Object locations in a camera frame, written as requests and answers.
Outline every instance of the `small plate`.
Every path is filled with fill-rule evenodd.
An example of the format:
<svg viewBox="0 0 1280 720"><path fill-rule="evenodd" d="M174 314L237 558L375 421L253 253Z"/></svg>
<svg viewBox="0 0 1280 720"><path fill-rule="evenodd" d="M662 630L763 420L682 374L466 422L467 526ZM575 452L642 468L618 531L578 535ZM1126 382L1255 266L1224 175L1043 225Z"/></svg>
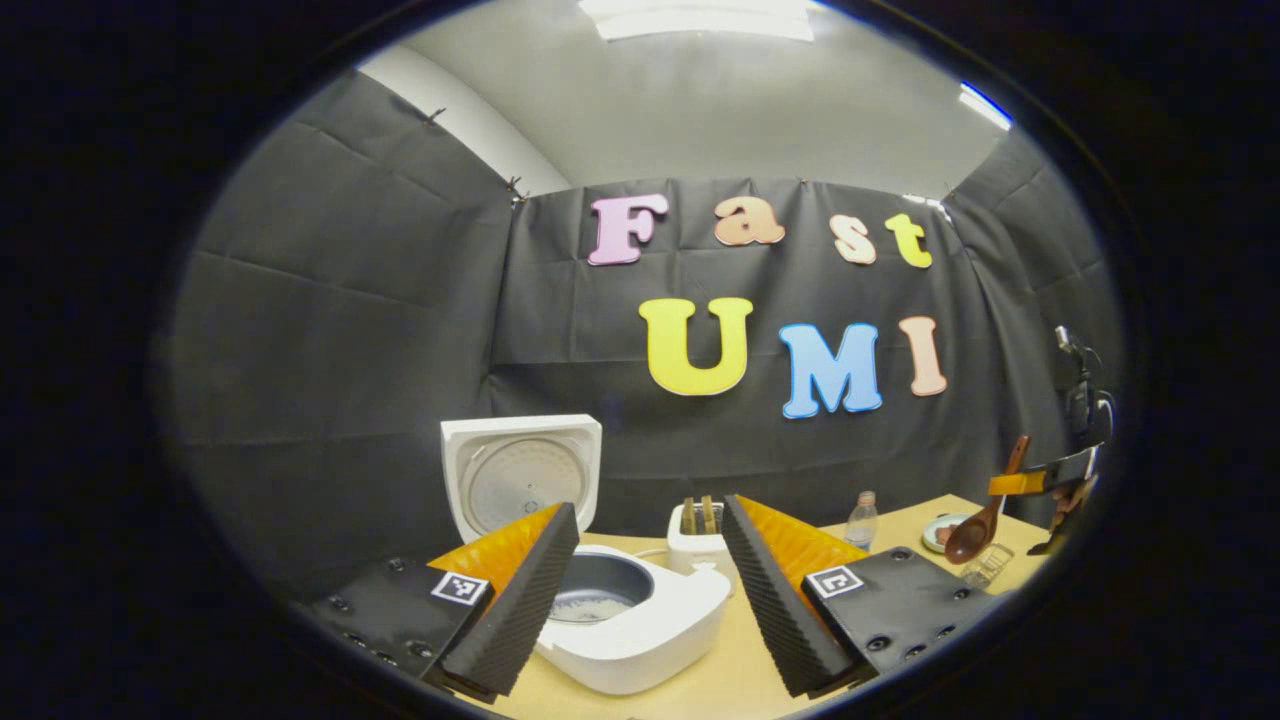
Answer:
<svg viewBox="0 0 1280 720"><path fill-rule="evenodd" d="M946 528L947 525L959 525L968 520L972 512L952 512L951 515L943 515L937 520L929 523L924 527L924 534L920 536L920 541L924 542L924 547L932 550L933 552L942 552L946 546L938 544L937 538L933 536L938 528Z"/></svg>

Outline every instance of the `yellow letter u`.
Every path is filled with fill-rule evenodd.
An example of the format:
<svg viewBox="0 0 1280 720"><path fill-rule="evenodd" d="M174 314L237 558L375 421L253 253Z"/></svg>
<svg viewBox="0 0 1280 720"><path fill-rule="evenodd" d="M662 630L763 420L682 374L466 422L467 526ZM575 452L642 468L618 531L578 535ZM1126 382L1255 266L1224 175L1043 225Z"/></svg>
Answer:
<svg viewBox="0 0 1280 720"><path fill-rule="evenodd" d="M689 364L689 318L695 306L667 297L640 304L640 316L649 324L649 374L676 395L719 395L736 386L746 373L746 316L750 300L717 297L707 309L721 319L721 361L714 368Z"/></svg>

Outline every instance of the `wall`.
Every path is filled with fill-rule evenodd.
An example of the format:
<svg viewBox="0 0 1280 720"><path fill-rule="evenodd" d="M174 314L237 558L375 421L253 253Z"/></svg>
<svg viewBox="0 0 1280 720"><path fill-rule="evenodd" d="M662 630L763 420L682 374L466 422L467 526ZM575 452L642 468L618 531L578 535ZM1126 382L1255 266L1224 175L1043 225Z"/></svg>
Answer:
<svg viewBox="0 0 1280 720"><path fill-rule="evenodd" d="M365 61L360 72L422 113L445 108L436 122L516 188L531 195L567 190L568 181L532 143L474 90L419 53L393 46Z"/></svg>
<svg viewBox="0 0 1280 720"><path fill-rule="evenodd" d="M961 78L915 50L835 8L810 23L814 42L605 42L577 3L500 0L403 45L485 97L573 187L803 177L941 199L1005 136L957 101Z"/></svg>

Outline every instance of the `ceiling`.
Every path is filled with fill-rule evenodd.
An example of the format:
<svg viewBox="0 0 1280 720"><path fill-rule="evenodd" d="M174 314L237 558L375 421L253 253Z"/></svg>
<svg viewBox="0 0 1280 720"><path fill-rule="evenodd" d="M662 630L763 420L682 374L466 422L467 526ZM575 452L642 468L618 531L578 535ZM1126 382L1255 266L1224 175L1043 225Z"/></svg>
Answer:
<svg viewBox="0 0 1280 720"><path fill-rule="evenodd" d="M667 33L605 42L575 0L493 0L402 44L454 74L573 186L804 177L942 197L1005 132L959 79L842 12L814 41Z"/></svg>

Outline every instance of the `black fabric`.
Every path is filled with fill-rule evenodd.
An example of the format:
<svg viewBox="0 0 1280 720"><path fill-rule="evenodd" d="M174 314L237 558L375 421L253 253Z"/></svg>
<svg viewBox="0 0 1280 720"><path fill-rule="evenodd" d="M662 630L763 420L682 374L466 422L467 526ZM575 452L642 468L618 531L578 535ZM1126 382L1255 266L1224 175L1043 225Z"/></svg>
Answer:
<svg viewBox="0 0 1280 720"><path fill-rule="evenodd" d="M602 197L663 193L639 261L591 266ZM786 237L771 246L716 240L714 206L751 195L773 206ZM861 218L878 259L840 259L827 220ZM925 232L928 269L910 266L884 220L906 213ZM858 491L882 511L946 492L984 500L1020 433L1028 461L1061 455L1065 433L1052 382L1052 327L998 220L901 196L799 179L655 179L571 190L517 209L494 329L488 396L494 415L588 413L604 425L594 530L662 534L689 495L741 493L809 523L845 520ZM749 363L723 395L684 397L652 379L641 302L682 297L690 360L719 357L716 297L745 297ZM914 366L897 323L928 315L947 389L910 392ZM883 405L872 411L787 419L790 355L778 329L812 323L835 352L851 323L879 331ZM1048 507L1039 521L1047 520Z"/></svg>
<svg viewBox="0 0 1280 720"><path fill-rule="evenodd" d="M187 268L175 433L244 557L310 598L457 544L439 419L483 414L506 183L349 73L224 188Z"/></svg>
<svg viewBox="0 0 1280 720"><path fill-rule="evenodd" d="M984 498L1019 433L1027 462L1066 452L1052 327L1105 357L1105 264L1065 184L1011 140L940 210L797 179L652 179L511 206L504 182L421 113L351 73L264 141L225 187L187 268L168 343L175 434L198 492L256 570L310 600L374 557L460 542L439 457L444 419L588 413L604 425L593 530L660 536L690 495L742 493L809 523L858 491L881 511ZM660 192L671 211L637 263L591 266L602 197ZM753 195L787 228L727 247L713 208ZM845 263L827 220L861 218L873 265ZM883 227L906 213L933 265ZM690 360L718 361L714 297L745 297L750 361L714 397L649 375L641 302L684 297ZM897 323L937 320L948 388L910 392ZM832 351L878 332L883 405L786 419L788 323ZM1047 524L1052 503L1010 503Z"/></svg>
<svg viewBox="0 0 1280 720"><path fill-rule="evenodd" d="M952 217L968 218L1000 238L1001 252L1024 269L1019 292L1029 292L1047 328L1065 325L1097 356L1088 356L1092 382L1116 397L1115 410L1128 411L1120 388L1128 363L1128 345L1120 299L1112 281L1102 238L1089 220L1061 170L1018 128L947 199ZM1114 247L1124 246L1112 238ZM1053 384L1065 392L1076 380L1070 357L1053 350L1056 340L1039 338L1050 352ZM1039 438L1032 448L1041 450ZM1029 455L1048 460L1039 452ZM1042 525L1052 503L1042 497L1010 497L1005 511Z"/></svg>

